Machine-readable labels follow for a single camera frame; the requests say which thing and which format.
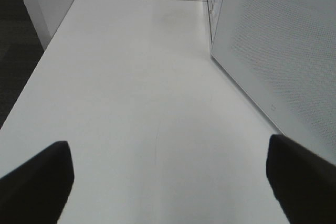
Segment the perforated panel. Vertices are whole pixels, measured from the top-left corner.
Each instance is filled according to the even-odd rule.
[[[335,163],[336,0],[232,2],[223,1],[221,16],[224,17],[218,25],[221,31],[215,38],[213,56],[234,79],[239,79],[244,90],[261,85],[264,89],[260,92],[272,99],[270,103],[283,105],[289,114],[287,119],[268,113],[267,100],[261,94],[254,95],[255,91],[248,92],[285,134],[301,136],[298,142],[314,148],[317,143],[304,140],[306,135],[312,136],[313,141],[323,146],[313,151],[328,156],[330,161],[333,155]],[[245,73],[239,72],[239,68],[230,69],[233,62],[230,57],[246,68],[246,78],[251,75],[258,84],[253,79],[237,78]],[[295,134],[285,120],[298,123],[296,131],[302,134]]]

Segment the floor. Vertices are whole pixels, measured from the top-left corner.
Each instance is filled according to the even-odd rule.
[[[42,54],[23,0],[0,0],[0,129]]]

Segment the gray carpet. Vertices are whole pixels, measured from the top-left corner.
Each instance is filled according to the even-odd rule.
[[[0,0],[0,129],[42,54],[23,0]]]

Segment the black object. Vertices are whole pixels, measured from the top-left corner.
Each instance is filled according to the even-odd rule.
[[[283,135],[273,135],[267,178],[291,224],[336,223],[336,167]]]
[[[0,129],[44,50],[23,0],[0,0]]]
[[[67,142],[56,142],[0,179],[0,223],[55,224],[75,178]]]

